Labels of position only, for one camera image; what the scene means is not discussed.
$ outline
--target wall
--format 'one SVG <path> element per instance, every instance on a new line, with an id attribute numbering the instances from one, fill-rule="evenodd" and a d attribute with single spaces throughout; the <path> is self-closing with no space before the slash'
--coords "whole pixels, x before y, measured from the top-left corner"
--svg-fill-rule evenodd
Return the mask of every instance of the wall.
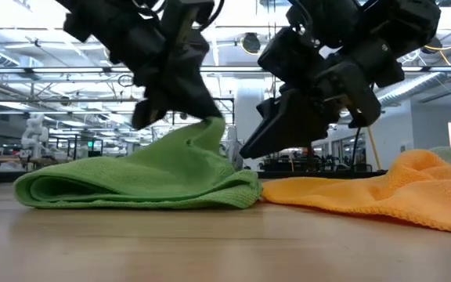
<path id="1" fill-rule="evenodd" d="M 9 121 L 0 120 L 0 136 L 22 137 L 26 121 L 21 116 L 11 115 Z"/>
<path id="2" fill-rule="evenodd" d="M 391 167 L 392 162 L 402 152 L 402 146 L 406 150 L 413 148 L 413 124 L 410 102 L 402 102 L 401 108 L 401 110 L 396 109 L 393 113 L 390 110 L 389 113 L 386 111 L 386 114 L 370 127 L 381 169 L 389 169 Z M 378 170 L 371 138 L 366 129 L 365 132 L 366 162 L 372 165 L 373 170 Z"/>
<path id="3" fill-rule="evenodd" d="M 416 149 L 450 146 L 451 105 L 412 104 L 413 145 Z"/>
<path id="4" fill-rule="evenodd" d="M 264 99 L 265 84 L 262 79 L 241 79 L 235 97 L 235 122 L 237 138 L 241 143 L 247 142 L 251 134 L 262 121 L 256 106 Z M 258 170 L 260 159 L 245 159 L 244 165 Z"/>

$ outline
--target desk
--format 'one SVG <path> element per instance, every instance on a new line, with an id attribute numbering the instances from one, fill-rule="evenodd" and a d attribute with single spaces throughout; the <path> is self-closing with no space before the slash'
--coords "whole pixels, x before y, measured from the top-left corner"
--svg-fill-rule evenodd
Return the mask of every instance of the desk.
<path id="1" fill-rule="evenodd" d="M 451 233 L 302 208 L 36 210 L 0 185 L 0 281 L 451 281 Z"/>

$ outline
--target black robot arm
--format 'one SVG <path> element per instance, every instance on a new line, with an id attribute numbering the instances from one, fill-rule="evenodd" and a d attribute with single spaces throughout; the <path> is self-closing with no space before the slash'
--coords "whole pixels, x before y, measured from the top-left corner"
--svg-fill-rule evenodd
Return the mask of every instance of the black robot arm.
<path id="1" fill-rule="evenodd" d="M 197 118 L 221 117 L 200 67 L 210 49 L 201 35 L 220 13 L 211 16 L 214 0 L 166 0 L 161 20 L 154 0 L 57 0 L 69 9 L 64 30 L 81 42 L 95 36 L 110 51 L 110 61 L 133 72 L 133 83 L 145 86 L 145 100 L 132 117 L 141 129 L 168 110 Z M 193 23 L 199 29 L 193 29 Z"/>
<path id="2" fill-rule="evenodd" d="M 404 79 L 397 59 L 429 43 L 440 9 L 433 0 L 290 0 L 290 27 L 267 45 L 258 64 L 285 82 L 281 97 L 258 105 L 263 120 L 241 150 L 261 157 L 327 137 L 347 109 L 351 128 L 372 125 L 381 104 L 371 85 Z M 327 58 L 319 51 L 340 48 Z"/>

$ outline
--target green towel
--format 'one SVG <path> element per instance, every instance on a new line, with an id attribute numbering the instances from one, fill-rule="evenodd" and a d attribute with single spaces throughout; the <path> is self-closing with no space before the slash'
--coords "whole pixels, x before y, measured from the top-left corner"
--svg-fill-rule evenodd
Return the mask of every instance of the green towel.
<path id="1" fill-rule="evenodd" d="M 167 134 L 127 157 L 94 157 L 28 173 L 16 199 L 36 208 L 248 208 L 262 186 L 219 154 L 225 130 L 209 118 Z"/>

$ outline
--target orange towel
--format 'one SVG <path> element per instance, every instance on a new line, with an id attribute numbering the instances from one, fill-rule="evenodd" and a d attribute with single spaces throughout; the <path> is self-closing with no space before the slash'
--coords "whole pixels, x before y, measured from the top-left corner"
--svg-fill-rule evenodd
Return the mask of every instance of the orange towel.
<path id="1" fill-rule="evenodd" d="M 386 175 L 370 179 L 300 177 L 263 186 L 262 196 L 272 203 L 389 215 L 451 231 L 451 164 L 426 150 L 406 151 Z"/>

